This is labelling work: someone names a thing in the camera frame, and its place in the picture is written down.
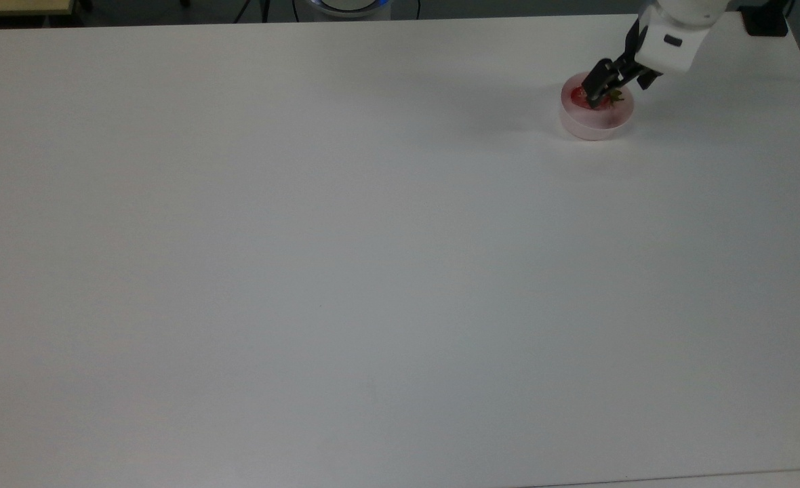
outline white table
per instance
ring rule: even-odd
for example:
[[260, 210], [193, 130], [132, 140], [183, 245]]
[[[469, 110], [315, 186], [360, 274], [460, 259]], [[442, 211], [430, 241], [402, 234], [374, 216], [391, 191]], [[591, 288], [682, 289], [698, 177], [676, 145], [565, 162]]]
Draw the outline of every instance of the white table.
[[799, 50], [633, 20], [0, 32], [0, 488], [800, 469]]

